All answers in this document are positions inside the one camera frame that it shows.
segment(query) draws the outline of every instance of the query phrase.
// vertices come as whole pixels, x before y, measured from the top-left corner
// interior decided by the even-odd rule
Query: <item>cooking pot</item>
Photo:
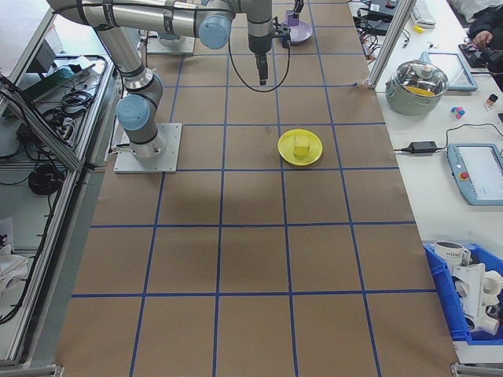
[[[448,89],[445,73],[420,60],[407,61],[386,82],[386,98],[397,112],[423,115],[430,112]]]

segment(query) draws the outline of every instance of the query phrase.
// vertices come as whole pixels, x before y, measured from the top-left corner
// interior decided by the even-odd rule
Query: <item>black cable bundle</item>
[[[36,195],[50,195],[62,185],[64,174],[52,163],[36,167],[28,176],[28,187]]]
[[[94,96],[84,90],[75,90],[61,98],[62,112],[71,117],[81,116],[93,101]]]

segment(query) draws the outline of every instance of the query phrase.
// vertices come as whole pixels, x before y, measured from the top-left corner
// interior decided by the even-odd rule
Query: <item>white mug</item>
[[[446,261],[450,273],[456,265],[470,264],[470,250],[459,243],[450,241],[435,241],[435,253]]]

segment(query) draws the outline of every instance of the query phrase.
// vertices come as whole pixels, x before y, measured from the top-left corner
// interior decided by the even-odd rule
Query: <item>keyboard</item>
[[[428,9],[426,0],[416,0],[416,5],[410,14],[410,18],[414,22],[414,25],[427,29],[432,29],[437,25],[436,19],[431,15],[430,9]]]

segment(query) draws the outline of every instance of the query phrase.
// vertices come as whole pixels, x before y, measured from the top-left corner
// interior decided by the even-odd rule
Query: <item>blue tape grid line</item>
[[[182,60],[180,61],[180,65],[178,66],[177,84],[180,83],[180,76],[181,76],[181,72],[182,72],[184,59],[185,59],[185,57],[182,58]],[[173,99],[173,104],[171,107],[170,123],[173,121],[174,106],[176,104],[177,95],[178,95],[178,88],[174,92],[174,99]],[[152,266],[152,256],[153,256],[154,246],[156,243],[157,223],[159,222],[160,205],[162,203],[163,189],[164,189],[164,182],[165,181],[166,181],[166,173],[163,173],[162,178],[161,178],[161,182],[160,182],[159,195],[157,197],[156,216],[154,218],[154,224],[153,224],[153,229],[152,229],[152,239],[150,241],[149,259],[147,261],[147,268],[145,271],[145,282],[143,285],[143,294],[141,296],[141,305],[140,305],[140,313],[138,315],[138,324],[136,327],[136,334],[134,336],[134,347],[133,347],[133,354],[131,356],[129,377],[134,377],[134,367],[136,365],[136,356],[138,354],[138,344],[139,344],[140,336],[141,336],[141,325],[143,323],[143,313],[145,311],[145,300],[147,298],[146,294],[149,289],[150,268]]]
[[[226,83],[229,86],[229,58],[227,57],[227,78]],[[219,203],[219,214],[218,214],[218,253],[217,253],[217,273],[216,273],[216,287],[215,293],[215,324],[213,330],[213,364],[211,367],[212,377],[217,375],[217,356],[218,356],[218,319],[220,314],[220,271],[221,271],[221,260],[222,260],[222,224],[223,224],[223,193],[224,186],[226,183],[226,141],[227,141],[227,106],[229,104],[229,87],[226,88],[226,107],[224,111],[223,118],[223,146],[222,146],[222,177],[220,182],[220,203]]]
[[[381,289],[351,291],[288,291],[288,292],[150,292],[150,293],[75,293],[72,298],[149,298],[149,297],[260,297],[260,296],[340,296],[340,295],[410,295],[436,293],[432,289]]]
[[[277,85],[277,69],[276,69],[276,59],[273,61],[274,69],[274,84]],[[274,91],[274,96],[276,99],[276,117],[277,117],[277,136],[281,136],[281,112],[280,112],[280,98],[278,90]],[[287,215],[287,204],[286,204],[286,188],[285,188],[285,163],[281,157],[280,161],[280,172],[281,172],[281,196],[283,204],[283,226],[285,227],[285,249],[286,249],[286,265],[287,265],[287,277],[288,277],[288,306],[290,309],[290,333],[292,335],[292,357],[293,357],[293,371],[296,377],[299,377],[299,362],[297,357],[297,340],[296,340],[296,319],[295,310],[293,302],[293,286],[292,286],[292,265],[290,262],[290,243],[288,237],[288,215]]]
[[[308,3],[308,7],[310,9],[311,22],[312,22],[312,24],[314,24],[313,12],[312,12],[312,7],[311,7],[310,2]],[[318,51],[318,59],[319,59],[320,69],[321,69],[321,77],[323,79],[323,83],[326,84],[326,81],[325,81],[325,72],[323,70],[323,63],[321,61],[320,46],[319,46],[319,43],[318,43],[317,30],[316,30],[315,27],[313,28],[313,36],[314,36],[314,41],[316,42],[316,49]],[[330,122],[333,124],[334,121],[335,121],[335,119],[334,119],[334,116],[333,116],[333,113],[332,113],[332,108],[331,108],[331,105],[330,105],[329,91],[328,91],[328,88],[326,86],[325,86],[325,96],[326,96],[326,100],[327,100],[327,106],[329,108]],[[336,128],[335,127],[332,127],[332,133],[333,133],[334,141],[335,141],[335,144],[336,144],[337,159],[339,160],[339,165],[342,166],[342,157],[340,155],[340,147],[339,147],[339,143],[337,141],[337,132],[336,132]],[[351,230],[351,238],[353,240],[354,256],[356,257],[356,263],[357,263],[357,267],[358,267],[358,276],[359,276],[359,279],[360,279],[360,285],[362,286],[362,298],[363,298],[363,303],[364,303],[364,306],[365,306],[365,315],[367,317],[367,324],[369,326],[370,342],[372,344],[372,350],[373,350],[373,355],[374,355],[374,361],[375,361],[375,364],[376,364],[377,375],[378,375],[378,377],[382,377],[382,373],[381,373],[381,370],[380,370],[379,355],[378,355],[378,352],[377,352],[376,340],[375,340],[374,332],[373,332],[372,318],[370,316],[369,303],[368,303],[368,300],[367,300],[367,295],[365,293],[365,281],[363,279],[362,264],[361,264],[360,256],[359,256],[359,253],[358,253],[358,245],[357,245],[357,242],[356,242],[356,235],[354,233],[354,226],[352,224],[353,221],[352,221],[351,208],[350,208],[350,203],[349,203],[349,195],[347,194],[346,179],[344,177],[344,171],[343,170],[340,171],[340,177],[341,177],[342,185],[343,185],[344,200],[346,201],[347,216],[348,216],[348,220],[350,222],[349,226],[350,226],[350,230]]]
[[[344,226],[344,225],[415,225],[415,221],[341,221],[341,222],[306,222],[290,223],[286,226]],[[91,229],[131,229],[131,228],[280,228],[285,224],[111,224],[111,225],[92,225]]]
[[[317,5],[320,4],[344,4],[346,5],[346,2],[320,2],[317,3]],[[314,18],[313,18],[313,13],[311,11],[311,21],[314,24]],[[336,146],[336,155],[337,159],[341,160],[340,157],[340,149],[339,145],[337,142],[337,136],[336,136],[336,128],[338,126],[344,126],[344,125],[351,125],[351,126],[375,126],[375,125],[384,125],[384,122],[376,122],[376,123],[338,123],[336,119],[334,119],[332,110],[330,107],[330,100],[329,100],[329,93],[328,93],[328,88],[332,87],[345,87],[345,86],[351,86],[351,84],[347,85],[327,85],[325,81],[325,73],[323,71],[323,64],[321,61],[321,53],[318,45],[318,38],[316,36],[316,30],[317,28],[327,28],[329,26],[319,26],[314,28],[314,39],[317,47],[317,52],[316,53],[295,53],[295,56],[302,56],[302,55],[316,55],[318,56],[319,59],[319,64],[320,64],[320,69],[321,69],[321,76],[323,80],[323,84],[320,86],[314,85],[314,86],[304,86],[304,85],[284,85],[283,87],[291,87],[291,88],[297,88],[297,87],[323,87],[325,89],[325,96],[327,100],[327,106],[329,110],[329,117],[330,117],[330,122],[327,124],[307,124],[306,126],[330,126],[332,127],[332,133],[333,133],[333,138],[334,138],[334,143]],[[353,26],[340,26],[339,28],[353,28]],[[279,53],[274,51],[274,46],[273,46],[273,54],[274,55],[284,55],[285,53]],[[222,54],[205,54],[205,56],[226,56],[227,52],[222,53]],[[235,56],[239,55],[249,55],[249,54],[239,54],[235,53]],[[324,53],[323,55],[362,55],[362,53]],[[177,79],[177,84],[175,86],[165,86],[167,88],[174,88],[174,100],[171,105],[171,117],[170,117],[170,122],[172,122],[172,119],[174,117],[174,112],[176,109],[176,103],[177,103],[177,96],[178,96],[178,90],[179,88],[201,88],[201,87],[224,87],[224,86],[181,86],[180,85],[180,78],[182,76],[182,68],[183,68],[183,63],[184,63],[185,57],[181,59],[180,65],[178,67],[178,79]],[[343,192],[345,196],[345,201],[346,201],[346,206],[347,206],[347,213],[348,213],[348,222],[334,222],[334,223],[307,223],[307,224],[289,224],[288,223],[288,214],[287,214],[287,207],[286,207],[286,191],[285,191],[285,171],[297,171],[299,169],[293,169],[293,168],[288,168],[284,167],[283,161],[280,159],[280,164],[281,167],[279,169],[270,169],[270,170],[239,170],[239,169],[226,169],[225,168],[225,152],[226,152],[226,128],[228,126],[265,126],[266,124],[235,124],[235,125],[230,125],[227,124],[227,105],[228,105],[228,97],[229,97],[229,88],[230,87],[242,87],[242,86],[231,86],[229,85],[229,58],[227,58],[227,78],[226,78],[226,107],[225,107],[225,117],[224,117],[224,138],[223,138],[223,156],[222,156],[222,168],[221,169],[201,169],[201,170],[180,170],[180,171],[220,171],[222,173],[222,181],[221,181],[221,192],[220,192],[220,212],[219,212],[219,221],[217,225],[161,225],[158,223],[159,221],[159,214],[160,214],[160,205],[162,202],[162,195],[163,195],[163,186],[164,182],[166,180],[166,175],[163,174],[162,180],[161,180],[161,185],[160,185],[160,192],[159,192],[159,197],[158,197],[158,203],[156,207],[156,217],[154,224],[147,224],[147,225],[128,225],[128,224],[123,224],[123,225],[92,225],[91,228],[93,229],[110,229],[110,228],[152,228],[152,239],[151,239],[151,245],[150,245],[150,250],[149,250],[149,258],[148,258],[148,263],[147,263],[147,268],[145,271],[145,282],[144,282],[144,288],[143,292],[141,293],[102,293],[102,294],[74,294],[72,295],[73,298],[141,298],[141,306],[140,306],[140,312],[138,314],[138,326],[137,326],[137,331],[135,335],[135,340],[134,340],[134,350],[131,358],[131,364],[130,364],[130,377],[133,377],[134,375],[134,367],[136,363],[136,357],[138,354],[138,343],[139,339],[141,337],[141,325],[143,321],[143,313],[145,311],[145,300],[147,298],[151,297],[215,297],[215,329],[214,329],[214,345],[213,345],[213,366],[212,366],[212,376],[215,377],[217,375],[217,351],[218,351],[218,309],[219,309],[219,298],[220,297],[247,297],[247,296],[288,296],[289,297],[289,306],[290,306],[290,322],[291,322],[291,331],[292,331],[292,354],[293,354],[293,363],[294,363],[294,369],[295,369],[295,374],[296,377],[299,377],[299,366],[298,366],[298,361],[297,361],[297,353],[296,353],[296,328],[295,328],[295,315],[294,315],[294,302],[293,302],[293,297],[295,296],[313,296],[313,295],[362,295],[363,301],[365,304],[365,314],[369,326],[369,335],[371,338],[371,343],[372,343],[372,348],[373,348],[373,355],[376,363],[376,369],[377,369],[377,374],[379,377],[382,377],[382,373],[380,370],[380,362],[379,362],[379,357],[378,357],[378,352],[376,348],[376,341],[374,339],[374,334],[373,334],[373,328],[372,328],[372,319],[370,316],[370,311],[369,311],[369,304],[367,302],[367,295],[381,295],[381,294],[414,294],[414,293],[432,293],[436,292],[435,289],[404,289],[404,290],[366,290],[365,289],[365,282],[363,278],[363,273],[362,273],[362,266],[360,263],[360,258],[358,254],[358,246],[356,243],[356,235],[354,233],[354,227],[357,225],[414,225],[414,221],[381,221],[381,222],[354,222],[352,221],[351,217],[351,209],[350,209],[350,204],[349,204],[349,199],[347,196],[347,187],[345,184],[344,180],[344,171],[348,170],[397,170],[398,167],[364,167],[364,168],[345,168],[345,167],[340,167],[340,168],[334,168],[334,169],[314,169],[314,170],[319,170],[319,171],[339,171],[342,182],[343,182]],[[275,75],[275,83],[277,82],[277,70],[276,70],[276,60],[274,60],[274,75]],[[281,135],[281,120],[280,120],[280,101],[279,101],[279,94],[276,92],[276,102],[277,102],[277,124],[271,124],[271,126],[277,126],[278,128],[278,136]],[[184,126],[221,126],[221,123],[216,123],[216,124],[210,124],[210,123],[204,123],[204,124],[187,124]],[[226,225],[223,224],[223,195],[224,195],[224,185],[225,185],[225,172],[226,171],[278,171],[281,173],[281,188],[282,188],[282,196],[283,196],[283,208],[284,208],[284,224],[274,224],[274,225]],[[290,265],[290,250],[289,250],[289,243],[288,243],[288,228],[291,227],[296,227],[296,226],[330,226],[330,225],[348,225],[350,226],[351,229],[351,236],[353,239],[353,245],[354,245],[354,253],[355,257],[357,260],[357,265],[358,265],[358,275],[359,279],[361,282],[361,290],[355,290],[355,291],[294,291],[293,286],[292,286],[292,271],[291,271],[291,265]],[[218,227],[218,258],[217,258],[217,274],[216,274],[216,287],[215,287],[215,292],[187,292],[187,293],[182,293],[182,292],[176,292],[176,293],[170,293],[170,292],[160,292],[160,293],[149,293],[148,292],[148,285],[149,285],[149,274],[150,274],[150,268],[152,264],[152,256],[153,256],[153,250],[154,250],[154,245],[155,245],[155,240],[156,240],[156,230],[158,228],[177,228],[177,227],[193,227],[193,228],[198,228],[198,227]],[[286,292],[221,292],[220,291],[220,262],[221,262],[221,257],[222,257],[222,230],[224,228],[238,228],[238,227],[284,227],[285,228],[285,243],[286,243],[286,261],[287,261],[287,270],[288,270],[288,291]]]

